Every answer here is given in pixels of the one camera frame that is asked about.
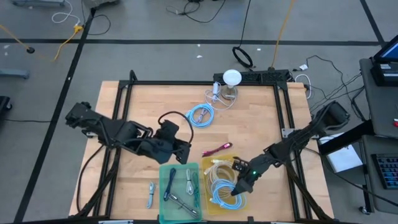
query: transparent green container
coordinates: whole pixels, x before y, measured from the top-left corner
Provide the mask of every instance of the transparent green container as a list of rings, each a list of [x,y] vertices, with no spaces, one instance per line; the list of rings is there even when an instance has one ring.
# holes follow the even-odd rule
[[[176,173],[172,182],[170,193],[177,195],[184,203],[192,207],[199,213],[198,218],[193,218],[186,210],[182,209],[177,203],[168,199],[166,202],[163,200],[164,193],[170,179],[170,170],[176,169]],[[186,171],[190,169],[192,186],[195,188],[195,184],[192,178],[192,174],[196,172],[198,175],[198,208],[194,204],[194,195],[187,193],[187,175]],[[202,219],[201,204],[200,204],[200,180],[199,180],[199,165],[195,162],[185,165],[163,165],[159,169],[159,222],[161,224],[173,224],[173,223],[190,223],[200,222]]]

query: concrete floor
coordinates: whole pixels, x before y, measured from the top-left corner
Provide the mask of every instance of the concrete floor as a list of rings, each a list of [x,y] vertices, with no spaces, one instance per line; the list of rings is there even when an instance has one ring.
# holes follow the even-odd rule
[[[70,2],[73,13],[82,19],[80,0]],[[297,68],[307,57],[318,55],[334,61],[344,73],[345,81],[357,75],[359,59],[368,58],[380,49],[363,2],[365,0],[297,1],[282,38],[292,41],[283,42],[279,47],[275,68]],[[165,11],[166,5],[182,8],[184,0],[122,0],[117,6],[97,11],[96,15],[105,14],[111,19],[112,27],[104,35],[88,36],[24,221],[68,215],[86,143],[79,131],[64,125],[63,117],[74,103],[89,101],[95,106],[101,82],[127,79],[130,69],[140,80],[211,80],[214,73],[230,68],[244,71],[233,57],[233,45],[227,40],[240,39],[247,3],[247,0],[227,0],[217,18],[208,24],[198,24]],[[266,41],[263,44],[251,42],[243,45],[243,49],[254,60],[256,70],[266,70],[271,64],[274,45],[270,40],[276,40],[289,3],[289,0],[252,0],[244,39]],[[398,2],[366,0],[366,3],[381,37],[388,41],[397,35],[398,25],[394,21],[398,16],[394,9]],[[193,16],[206,20],[220,4],[220,1],[205,0]],[[37,51],[33,55],[26,54],[23,47],[0,32],[0,68],[31,72],[28,80],[0,78],[0,95],[10,96],[14,103],[8,118],[51,119],[81,34],[75,37],[74,44],[64,47],[54,63],[38,55],[53,57],[59,46],[57,43],[62,42],[60,39],[67,39],[72,34],[74,18],[62,24],[51,21],[53,13],[68,10],[38,5],[30,9],[29,5],[17,7],[10,1],[0,1],[0,24],[28,43],[36,43],[29,45]],[[103,18],[97,18],[90,32],[101,32],[106,26]],[[207,44],[197,46],[205,41]],[[313,58],[309,64],[310,68],[304,73],[311,78],[313,86],[329,93],[341,85],[340,75],[329,63]],[[362,84],[359,78],[349,85],[349,90]],[[322,93],[315,90],[308,100],[309,105],[322,98]],[[359,124],[348,98],[342,96],[338,101],[352,114],[345,130]],[[365,95],[362,93],[357,101],[367,116]],[[0,179],[3,180],[0,184],[0,223],[13,222],[48,127],[45,123],[3,122],[0,129]],[[325,175],[336,218],[346,222],[398,223],[397,215],[376,212],[365,216],[359,213],[357,208],[364,204],[362,192],[328,172]]]

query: blue cable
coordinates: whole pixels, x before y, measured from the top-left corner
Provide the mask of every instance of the blue cable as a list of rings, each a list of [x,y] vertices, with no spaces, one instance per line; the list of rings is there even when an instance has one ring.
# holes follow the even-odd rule
[[[221,208],[225,208],[228,210],[240,210],[246,206],[246,195],[239,194],[235,197],[235,204],[229,204],[223,201],[218,195],[218,190],[222,188],[229,188],[233,190],[235,185],[229,181],[224,179],[218,179],[213,182],[211,185],[211,190],[213,191],[213,198],[210,200],[211,202],[220,205]]]
[[[200,110],[201,109],[201,113],[199,115],[199,117],[197,119],[195,119],[193,117],[193,115],[195,114],[196,110]],[[210,118],[205,121],[202,122],[202,119],[204,117],[205,114],[209,113],[210,114]],[[188,111],[188,113],[186,113],[185,115],[189,121],[191,122],[191,124],[197,128],[205,128],[208,127],[211,122],[213,122],[214,119],[214,110],[211,107],[211,105],[204,103],[204,104],[199,104],[196,105],[194,108],[192,108],[192,110]]]

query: table leg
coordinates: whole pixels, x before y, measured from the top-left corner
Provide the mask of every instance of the table leg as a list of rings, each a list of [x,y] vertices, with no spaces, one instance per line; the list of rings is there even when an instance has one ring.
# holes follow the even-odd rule
[[[345,132],[344,134],[329,140],[319,146],[319,153],[327,155],[349,145],[352,142],[360,140],[363,135],[374,135],[372,120],[369,119],[357,127]]]

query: wooden table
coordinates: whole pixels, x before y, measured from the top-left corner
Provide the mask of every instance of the wooden table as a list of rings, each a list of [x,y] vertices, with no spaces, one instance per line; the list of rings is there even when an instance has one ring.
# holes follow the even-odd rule
[[[304,128],[311,120],[305,89],[302,83],[288,84],[296,128]],[[108,117],[112,116],[117,86],[118,82],[102,83],[96,105],[97,112]],[[160,115],[172,110],[186,113],[195,105],[203,103],[204,91],[211,88],[211,86],[192,85],[134,85],[127,120],[136,121],[156,130],[159,128],[157,119]],[[233,152],[248,161],[262,153],[267,146],[281,140],[273,88],[238,86],[238,90],[238,99],[232,108],[226,111],[216,111],[214,121],[208,128],[194,128],[195,137],[188,162],[200,164],[201,153],[204,150],[214,149],[226,142],[232,142],[234,146],[218,154]],[[285,125],[288,127],[282,92],[280,99]],[[167,119],[180,126],[177,138],[189,139],[190,130],[183,118],[171,114],[167,116]],[[82,165],[99,146],[96,139],[88,139]],[[310,141],[307,147],[318,150],[314,141]],[[103,153],[104,150],[88,164],[83,174],[80,206],[84,205],[97,188]],[[169,163],[178,163],[175,156],[172,156]],[[302,163],[308,191],[326,214],[333,217],[320,158],[316,154],[303,151]],[[144,156],[136,156],[128,151],[122,151],[111,218],[155,220],[159,214],[159,195],[163,193],[160,194],[159,188],[156,188],[154,204],[151,209],[146,209],[149,182],[151,181],[159,183],[158,163]],[[271,166],[256,182],[254,192],[248,194],[249,209],[245,211],[209,216],[205,211],[206,206],[203,201],[204,187],[201,189],[204,220],[245,221],[248,216],[252,216],[255,221],[294,221],[287,175],[283,167]],[[100,214],[104,213],[107,194],[108,191],[105,190]],[[301,194],[298,194],[297,198],[300,208],[303,208]],[[70,214],[76,212],[75,194]],[[301,217],[305,217],[303,209],[300,209],[300,214]]]

